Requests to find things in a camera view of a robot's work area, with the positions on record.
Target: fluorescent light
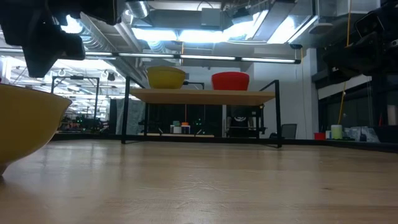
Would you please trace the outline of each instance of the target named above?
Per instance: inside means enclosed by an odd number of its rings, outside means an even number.
[[[174,58],[172,54],[120,53],[120,57]]]
[[[314,16],[305,26],[303,26],[292,38],[290,38],[287,42],[292,43],[295,39],[300,37],[315,21],[318,20],[318,16]]]
[[[255,15],[253,15],[253,20],[254,25],[251,28],[251,30],[248,32],[248,34],[246,35],[246,40],[251,39],[254,37],[254,34],[256,34],[257,30],[259,30],[262,22],[264,21],[264,19],[266,18],[268,14],[268,10],[264,10],[262,12],[258,12]]]
[[[294,59],[277,59],[277,58],[242,58],[242,62],[270,62],[270,63],[295,63]]]
[[[228,37],[222,31],[183,30],[179,39],[188,43],[219,43],[227,41]]]
[[[177,40],[177,35],[172,30],[132,28],[132,31],[139,40]]]
[[[111,52],[86,52],[86,56],[112,56]]]
[[[286,43],[296,32],[294,28],[294,20],[292,17],[287,16],[278,29],[275,30],[274,34],[267,41],[268,44],[284,44]]]
[[[61,29],[69,34],[79,34],[83,31],[83,27],[79,24],[79,22],[67,15],[67,26],[61,26]]]
[[[116,57],[87,56],[88,60],[116,60]]]
[[[208,60],[235,60],[235,57],[207,56],[207,55],[181,55],[186,59],[208,59]]]

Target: bowl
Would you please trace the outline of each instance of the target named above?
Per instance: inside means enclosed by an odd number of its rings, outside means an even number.
[[[248,90],[250,76],[243,72],[220,72],[211,76],[214,90]]]
[[[0,176],[7,166],[47,144],[72,101],[0,84]]]
[[[149,85],[154,89],[179,89],[185,80],[185,72],[173,67],[156,66],[147,71]]]

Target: black chair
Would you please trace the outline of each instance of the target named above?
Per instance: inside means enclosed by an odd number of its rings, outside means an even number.
[[[282,138],[283,139],[296,139],[297,124],[283,124],[282,125]],[[269,138],[278,138],[277,133],[271,133]]]

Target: wall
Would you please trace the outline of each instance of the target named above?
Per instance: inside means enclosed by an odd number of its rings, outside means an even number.
[[[218,72],[240,72],[240,68],[223,68],[223,67],[176,67],[189,73],[189,82],[203,82],[206,90],[212,90],[211,76]],[[195,89],[193,85],[184,86],[184,89]]]
[[[318,131],[318,97],[311,74],[316,73],[315,49],[308,49],[301,65],[254,63],[250,74],[250,90],[258,91],[273,80],[280,81],[280,110],[282,124],[297,124],[297,139],[313,139]],[[262,138],[276,132],[275,100],[264,106],[264,125],[268,128]]]

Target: yellow cable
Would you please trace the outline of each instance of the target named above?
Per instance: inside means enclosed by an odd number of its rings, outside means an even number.
[[[351,9],[353,7],[353,0],[349,1],[348,22],[347,22],[347,46],[349,46],[349,32],[351,29]],[[341,123],[341,115],[343,114],[344,96],[346,92],[346,82],[344,82],[343,93],[341,94],[340,112],[338,115],[338,123]]]

